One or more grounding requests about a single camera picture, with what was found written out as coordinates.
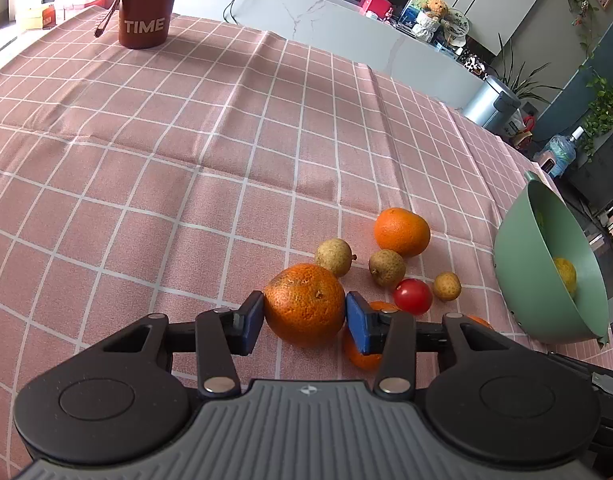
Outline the red box on counter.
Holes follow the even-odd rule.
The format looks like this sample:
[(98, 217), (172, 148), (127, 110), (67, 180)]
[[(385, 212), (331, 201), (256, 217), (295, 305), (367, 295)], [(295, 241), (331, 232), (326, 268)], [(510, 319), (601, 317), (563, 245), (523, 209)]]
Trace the red box on counter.
[(361, 13), (377, 20), (385, 20), (392, 11), (389, 0), (361, 0)]

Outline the pink checkered tablecloth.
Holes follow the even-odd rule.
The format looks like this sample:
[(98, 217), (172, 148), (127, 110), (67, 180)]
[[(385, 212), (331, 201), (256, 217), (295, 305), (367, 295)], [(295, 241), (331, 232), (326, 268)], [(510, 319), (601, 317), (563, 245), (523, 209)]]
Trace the pink checkered tablecloth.
[[(0, 70), (0, 479), (613, 477), (613, 356), (531, 338), (495, 276), (525, 172), (556, 193), (539, 167), (271, 32), (178, 16), (131, 51), (98, 18)], [(447, 350), (364, 372), (347, 317), (301, 348), (265, 316), (249, 356), (168, 350), (169, 324), (238, 309), (331, 238), (357, 255), (345, 295), (395, 304), (369, 273), (389, 208), (430, 226), (404, 280), (462, 283), (412, 314)]]

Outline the small orange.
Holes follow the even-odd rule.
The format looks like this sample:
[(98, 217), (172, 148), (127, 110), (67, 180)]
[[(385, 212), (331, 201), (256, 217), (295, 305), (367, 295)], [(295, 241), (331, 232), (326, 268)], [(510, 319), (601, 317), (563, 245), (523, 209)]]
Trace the small orange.
[(479, 318), (479, 316), (476, 315), (467, 315), (467, 318), (469, 318), (473, 322), (485, 326), (488, 330), (494, 330), (493, 326), (484, 318)]

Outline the smooth round orange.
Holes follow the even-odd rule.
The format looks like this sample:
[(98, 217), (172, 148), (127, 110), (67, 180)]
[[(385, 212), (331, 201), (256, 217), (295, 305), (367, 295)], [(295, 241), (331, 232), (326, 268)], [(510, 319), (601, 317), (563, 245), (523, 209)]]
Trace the smooth round orange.
[(380, 212), (374, 224), (374, 235), (381, 249), (392, 250), (404, 258), (420, 255), (430, 243), (427, 221), (403, 208)]

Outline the red cherry tomato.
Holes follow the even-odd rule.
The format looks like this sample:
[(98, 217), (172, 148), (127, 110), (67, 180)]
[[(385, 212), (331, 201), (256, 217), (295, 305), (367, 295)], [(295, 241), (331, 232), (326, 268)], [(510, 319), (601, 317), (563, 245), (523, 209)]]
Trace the red cherry tomato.
[(433, 305), (433, 293), (428, 285), (416, 278), (406, 278), (393, 291), (395, 305), (402, 311), (419, 316)]

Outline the blue water jug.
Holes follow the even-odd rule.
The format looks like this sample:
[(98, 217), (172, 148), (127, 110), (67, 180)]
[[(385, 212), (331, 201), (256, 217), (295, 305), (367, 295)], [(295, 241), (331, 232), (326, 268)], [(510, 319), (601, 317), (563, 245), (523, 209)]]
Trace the blue water jug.
[(584, 134), (582, 127), (569, 136), (552, 136), (539, 156), (541, 169), (552, 178), (560, 177), (577, 158), (577, 143)]

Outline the green plastic bowl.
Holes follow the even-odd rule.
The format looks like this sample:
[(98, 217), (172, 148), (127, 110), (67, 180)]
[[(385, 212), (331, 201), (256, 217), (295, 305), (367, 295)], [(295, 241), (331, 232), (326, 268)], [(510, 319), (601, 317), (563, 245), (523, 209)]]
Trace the green plastic bowl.
[[(543, 344), (609, 343), (608, 301), (601, 269), (575, 216), (533, 171), (494, 240), (494, 271), (507, 309)], [(572, 297), (553, 259), (576, 268)]]

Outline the silver trash bin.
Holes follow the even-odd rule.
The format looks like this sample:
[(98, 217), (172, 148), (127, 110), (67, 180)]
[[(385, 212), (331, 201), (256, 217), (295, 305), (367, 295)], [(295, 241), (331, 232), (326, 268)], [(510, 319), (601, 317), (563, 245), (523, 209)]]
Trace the silver trash bin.
[(504, 82), (488, 75), (467, 103), (463, 115), (485, 130), (501, 134), (520, 105), (519, 97)]

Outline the yellow-green pear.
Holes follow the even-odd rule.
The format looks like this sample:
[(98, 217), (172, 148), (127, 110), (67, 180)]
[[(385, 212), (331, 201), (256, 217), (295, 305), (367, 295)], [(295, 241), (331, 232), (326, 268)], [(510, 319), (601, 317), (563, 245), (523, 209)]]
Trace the yellow-green pear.
[(572, 297), (576, 296), (578, 279), (575, 266), (566, 258), (561, 257), (554, 258), (553, 263), (569, 295)]

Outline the large mottled orange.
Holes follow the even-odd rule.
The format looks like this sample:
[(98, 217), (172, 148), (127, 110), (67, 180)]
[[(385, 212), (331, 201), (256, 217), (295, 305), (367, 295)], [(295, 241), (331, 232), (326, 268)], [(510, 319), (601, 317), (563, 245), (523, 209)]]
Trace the large mottled orange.
[(275, 335), (294, 346), (334, 341), (345, 324), (346, 295), (331, 271), (313, 263), (282, 270), (266, 285), (264, 316)]

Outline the teddy bear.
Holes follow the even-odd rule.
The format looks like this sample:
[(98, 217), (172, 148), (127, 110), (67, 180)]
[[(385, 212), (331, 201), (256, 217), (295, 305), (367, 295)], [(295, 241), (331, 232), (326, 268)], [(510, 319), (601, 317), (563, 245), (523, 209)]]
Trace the teddy bear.
[(413, 36), (418, 40), (430, 42), (448, 10), (449, 6), (444, 0), (427, 0), (416, 16), (412, 28)]

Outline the small brown longan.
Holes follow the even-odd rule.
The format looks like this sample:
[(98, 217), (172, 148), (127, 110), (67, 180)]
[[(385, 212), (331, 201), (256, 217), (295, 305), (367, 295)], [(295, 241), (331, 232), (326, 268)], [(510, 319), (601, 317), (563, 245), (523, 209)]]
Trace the small brown longan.
[(459, 298), (462, 283), (453, 272), (443, 272), (433, 281), (433, 293), (442, 302), (450, 302)]

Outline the red TIME tumbler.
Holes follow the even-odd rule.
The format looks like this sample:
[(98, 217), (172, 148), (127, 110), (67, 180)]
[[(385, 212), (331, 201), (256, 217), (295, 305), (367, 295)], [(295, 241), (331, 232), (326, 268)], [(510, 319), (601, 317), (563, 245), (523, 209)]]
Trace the red TIME tumbler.
[(119, 11), (118, 39), (121, 46), (136, 50), (160, 46), (168, 38), (173, 4), (174, 0), (113, 0), (94, 36), (99, 38), (113, 13)]

